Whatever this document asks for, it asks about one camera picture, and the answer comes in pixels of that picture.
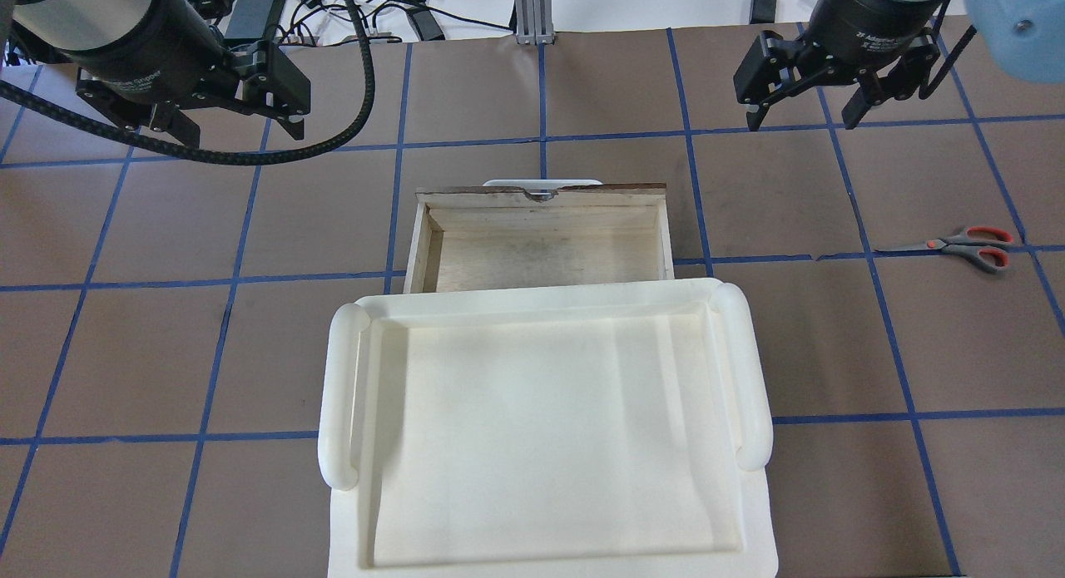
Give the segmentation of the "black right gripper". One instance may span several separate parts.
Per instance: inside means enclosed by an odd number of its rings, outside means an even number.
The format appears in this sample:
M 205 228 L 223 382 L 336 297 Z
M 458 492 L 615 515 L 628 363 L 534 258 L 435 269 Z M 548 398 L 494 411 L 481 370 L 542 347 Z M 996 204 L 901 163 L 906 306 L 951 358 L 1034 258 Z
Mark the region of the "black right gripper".
M 770 108 L 813 86 L 859 85 L 841 112 L 845 130 L 854 130 L 885 100 L 908 100 L 928 84 L 940 59 L 931 29 L 886 50 L 830 50 L 812 33 L 785 39 L 775 30 L 757 33 L 733 76 L 736 101 L 746 105 L 746 127 L 759 131 Z

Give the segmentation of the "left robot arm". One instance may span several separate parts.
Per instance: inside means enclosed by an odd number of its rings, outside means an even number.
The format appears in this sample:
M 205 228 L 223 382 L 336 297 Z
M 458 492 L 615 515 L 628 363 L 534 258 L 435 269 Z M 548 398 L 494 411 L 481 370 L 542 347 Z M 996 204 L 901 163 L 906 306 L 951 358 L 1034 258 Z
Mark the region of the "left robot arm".
M 119 130 L 198 147 L 189 111 L 220 108 L 304 139 L 309 78 L 267 37 L 229 44 L 186 0 L 2 0 L 2 24 L 72 60 L 77 95 Z

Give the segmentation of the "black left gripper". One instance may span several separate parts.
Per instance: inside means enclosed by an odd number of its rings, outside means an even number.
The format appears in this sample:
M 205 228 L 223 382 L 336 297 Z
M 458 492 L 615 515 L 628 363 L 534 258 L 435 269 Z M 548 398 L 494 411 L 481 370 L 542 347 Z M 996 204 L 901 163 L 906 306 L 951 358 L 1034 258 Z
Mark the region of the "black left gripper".
M 277 43 L 180 47 L 151 72 L 125 71 L 125 78 L 106 79 L 79 67 L 75 84 L 77 96 L 122 130 L 147 127 L 198 149 L 201 128 L 186 112 L 220 108 L 273 119 L 293 141 L 305 138 L 311 82 Z

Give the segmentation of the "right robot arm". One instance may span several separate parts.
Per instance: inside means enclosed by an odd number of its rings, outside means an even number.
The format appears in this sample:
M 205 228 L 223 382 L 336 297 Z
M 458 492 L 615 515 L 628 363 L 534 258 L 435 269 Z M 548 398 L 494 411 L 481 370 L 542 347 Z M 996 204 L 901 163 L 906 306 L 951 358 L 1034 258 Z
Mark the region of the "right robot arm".
M 1001 70 L 1025 82 L 1064 77 L 1064 0 L 818 0 L 787 40 L 765 30 L 733 77 L 746 123 L 815 86 L 853 85 L 841 119 L 852 130 L 889 100 L 928 98 L 974 36 Z

